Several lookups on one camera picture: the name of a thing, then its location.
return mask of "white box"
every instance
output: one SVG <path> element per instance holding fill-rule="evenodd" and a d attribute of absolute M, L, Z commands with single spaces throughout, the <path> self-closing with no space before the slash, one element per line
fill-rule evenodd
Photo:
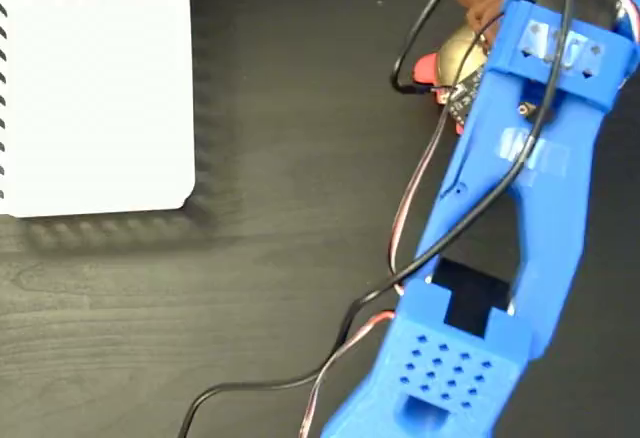
<path fill-rule="evenodd" d="M 195 182 L 189 0 L 0 5 L 0 212 L 181 207 Z"/>

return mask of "table surface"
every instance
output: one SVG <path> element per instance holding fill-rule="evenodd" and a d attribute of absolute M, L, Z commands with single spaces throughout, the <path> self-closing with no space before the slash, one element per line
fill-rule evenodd
<path fill-rule="evenodd" d="M 386 81 L 424 1 L 192 0 L 189 205 L 1 219 L 3 437 L 171 438 L 204 386 L 316 365 L 348 302 L 385 275 L 395 206 L 434 127 L 430 100 Z M 462 16 L 447 0 L 419 50 Z M 555 342 L 497 437 L 637 436 L 639 91 L 637 80 L 627 86 L 602 131 L 583 265 Z M 404 258 L 454 143 L 448 133 Z M 451 255 L 510 273 L 515 237 L 504 201 Z M 381 337 L 331 372 L 318 424 L 364 376 Z M 307 391 L 221 396 L 192 437 L 296 436 Z"/>

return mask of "blue plastic part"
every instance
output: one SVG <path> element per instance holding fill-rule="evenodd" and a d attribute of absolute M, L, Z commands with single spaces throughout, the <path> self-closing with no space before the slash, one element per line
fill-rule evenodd
<path fill-rule="evenodd" d="M 520 0 L 506 0 L 505 10 L 418 254 L 505 175 L 531 128 L 518 107 L 544 91 L 561 17 Z M 576 21 L 563 63 L 553 119 L 511 189 L 523 258 L 513 281 L 515 315 L 493 309 L 484 338 L 445 324 L 451 292 L 430 283 L 434 258 L 407 282 L 373 370 L 322 438 L 491 436 L 557 326 L 583 252 L 595 140 L 638 65 L 638 47 L 629 36 Z"/>

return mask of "black cable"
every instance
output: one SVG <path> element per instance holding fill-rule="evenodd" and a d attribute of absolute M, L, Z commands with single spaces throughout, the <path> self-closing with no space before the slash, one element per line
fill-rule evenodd
<path fill-rule="evenodd" d="M 335 351 L 345 343 L 351 325 L 355 321 L 356 316 L 362 308 L 372 303 L 384 293 L 393 288 L 394 285 L 402 283 L 405 279 L 409 278 L 416 271 L 420 270 L 425 264 L 431 261 L 434 257 L 442 253 L 451 243 L 453 243 L 460 235 L 468 229 L 495 201 L 513 184 L 522 169 L 524 168 L 531 152 L 535 148 L 538 138 L 542 132 L 542 127 L 545 122 L 547 113 L 549 112 L 551 105 L 556 94 L 557 82 L 560 77 L 560 71 L 562 67 L 562 57 L 566 47 L 567 37 L 569 35 L 569 29 L 571 26 L 571 20 L 573 16 L 574 0 L 564 0 L 564 9 L 562 16 L 562 26 L 560 30 L 560 38 L 558 40 L 558 47 L 555 51 L 553 65 L 551 67 L 551 74 L 547 82 L 544 98 L 542 104 L 538 108 L 538 114 L 535 122 L 522 151 L 518 155 L 513 166 L 505 177 L 498 183 L 498 185 L 488 192 L 474 207 L 469 211 L 461 220 L 456 224 L 447 234 L 445 234 L 440 240 L 438 240 L 429 250 L 422 254 L 419 258 L 409 264 L 402 271 L 397 273 L 391 279 L 385 279 L 378 286 L 369 290 L 366 294 L 360 298 L 354 300 L 347 309 L 345 316 L 340 324 L 340 329 L 336 337 L 331 353 L 328 355 L 322 364 L 299 377 L 289 380 L 273 380 L 273 381 L 260 381 L 260 382 L 236 382 L 236 383 L 222 383 L 212 386 L 203 391 L 198 397 L 191 403 L 187 413 L 184 417 L 178 438 L 187 438 L 191 424 L 195 417 L 196 412 L 202 406 L 204 402 L 213 396 L 230 391 L 281 391 L 292 388 L 297 388 L 305 384 L 311 383 L 322 370 L 322 367 L 328 359 L 335 353 Z M 478 33 L 476 39 L 479 39 L 481 33 Z"/>
<path fill-rule="evenodd" d="M 471 46 L 467 49 L 467 52 L 465 53 L 464 57 L 462 58 L 462 61 L 460 62 L 458 71 L 456 72 L 456 77 L 453 81 L 453 85 L 452 85 L 453 88 L 457 86 L 460 80 L 460 77 L 462 75 L 464 65 L 466 64 L 467 60 L 469 59 L 469 56 L 473 52 L 473 49 L 478 45 L 478 43 L 482 39 L 482 35 L 491 26 L 493 26 L 493 24 L 496 21 L 498 21 L 503 15 L 504 13 L 500 13 L 496 15 L 480 31 L 478 31 L 478 33 L 476 33 L 475 38 L 471 43 Z M 449 113 L 450 108 L 451 108 L 451 101 L 447 101 L 446 105 L 442 109 L 442 114 L 440 115 L 441 123 L 446 124 L 446 122 L 448 121 L 447 115 Z M 442 133 L 437 133 L 437 132 L 434 133 L 433 138 L 429 143 L 429 147 L 437 146 L 441 136 L 442 136 Z M 313 382 L 313 380 L 315 380 L 318 374 L 322 371 L 322 368 L 324 367 L 327 360 L 330 359 L 333 356 L 333 354 L 336 352 L 336 350 L 346 342 L 349 334 L 349 330 L 351 329 L 351 325 L 353 324 L 353 321 L 355 320 L 360 310 L 367 303 L 364 303 L 363 305 L 351 306 L 349 308 L 349 312 L 347 313 L 347 315 L 342 321 L 340 332 L 336 337 L 336 340 L 331 349 L 331 352 L 327 356 L 327 359 L 320 364 L 320 366 L 318 366 L 317 368 L 315 368 L 314 370 L 308 373 L 305 373 L 304 375 L 300 375 L 296 378 L 291 378 L 288 380 L 261 381 L 261 382 L 254 382 L 254 383 L 249 383 L 249 382 L 223 383 L 223 384 L 216 385 L 206 389 L 200 395 L 198 395 L 198 397 L 192 402 L 191 406 L 189 407 L 185 415 L 185 418 L 183 420 L 180 433 L 178 434 L 178 438 L 187 437 L 189 428 L 191 427 L 195 414 L 200 408 L 200 406 L 205 401 L 209 400 L 210 398 L 212 398 L 213 396 L 219 393 L 228 392 L 228 391 L 283 391 L 283 390 L 289 390 L 292 388 L 298 388 L 300 386 L 304 386 L 306 384 Z"/>
<path fill-rule="evenodd" d="M 418 38 L 418 35 L 422 31 L 422 28 L 424 27 L 425 23 L 427 22 L 427 20 L 429 20 L 429 18 L 431 18 L 431 15 L 436 10 L 436 8 L 438 7 L 441 1 L 442 0 L 429 0 L 427 5 L 422 10 L 422 13 L 418 17 L 414 25 L 411 27 L 411 30 L 409 31 L 409 33 L 407 34 L 407 37 L 404 41 L 404 45 L 402 46 L 400 53 L 398 54 L 398 59 L 393 65 L 393 71 L 391 72 L 391 77 L 390 77 L 391 86 L 393 86 L 394 90 L 396 90 L 399 93 L 402 93 L 403 95 L 416 95 L 421 93 L 428 93 L 430 91 L 433 91 L 434 89 L 433 87 L 427 86 L 427 85 L 417 85 L 415 83 L 401 83 L 400 72 L 402 71 L 402 65 L 404 64 L 404 61 L 407 59 L 407 55 L 409 54 L 409 51 L 411 51 L 411 48 L 416 42 L 416 38 Z"/>
<path fill-rule="evenodd" d="M 475 34 L 473 41 L 471 42 L 471 45 L 467 48 L 467 51 L 465 52 L 464 56 L 462 57 L 462 60 L 460 61 L 460 65 L 458 65 L 458 70 L 456 71 L 455 77 L 453 79 L 453 82 L 451 84 L 451 94 L 455 93 L 456 88 L 458 87 L 458 84 L 460 82 L 460 78 L 462 77 L 462 71 L 464 70 L 464 65 L 467 63 L 467 60 L 469 59 L 469 56 L 471 56 L 471 53 L 473 53 L 473 50 L 476 48 L 476 46 L 480 43 L 480 41 L 482 40 L 483 35 L 487 32 L 487 30 L 489 30 L 489 28 L 491 28 L 500 18 L 502 18 L 504 16 L 504 13 L 498 13 L 497 15 L 495 15 L 493 18 L 491 18 L 487 23 L 484 24 L 484 26 L 478 30 L 478 32 Z M 447 99 L 447 101 L 445 102 L 445 105 L 442 107 L 442 112 L 440 113 L 440 118 L 438 118 L 438 124 L 436 125 L 436 128 L 433 132 L 433 134 L 431 135 L 431 139 L 429 140 L 429 144 L 427 145 L 424 153 L 423 153 L 423 160 L 426 161 L 431 161 L 433 158 L 433 155 L 436 151 L 436 148 L 438 147 L 438 145 L 440 144 L 440 141 L 442 141 L 442 135 L 444 134 L 444 130 L 446 128 L 447 123 L 449 122 L 449 111 L 451 110 L 451 106 L 453 104 L 453 101 L 451 99 Z M 391 246 L 391 240 L 389 241 L 389 248 L 387 250 L 387 264 L 389 266 L 389 271 L 391 272 L 391 274 L 395 274 L 396 270 L 394 270 L 394 266 L 393 266 L 393 256 L 392 256 L 392 246 Z"/>

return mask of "blue 3d-printed robot arm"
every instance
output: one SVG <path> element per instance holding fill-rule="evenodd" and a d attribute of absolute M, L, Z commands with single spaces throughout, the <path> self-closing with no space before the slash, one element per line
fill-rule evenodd
<path fill-rule="evenodd" d="M 530 123 L 518 108 L 539 101 L 560 21 L 547 8 L 506 0 L 420 253 L 495 186 L 522 149 Z M 594 143 L 638 64 L 625 24 L 612 32 L 575 20 L 567 43 L 553 116 L 512 187 L 523 262 L 510 306 L 491 307 L 479 331 L 453 325 L 456 290 L 433 280 L 442 264 L 434 259 L 407 283 L 375 367 L 322 438 L 490 437 L 527 364 L 544 354 L 583 252 Z"/>

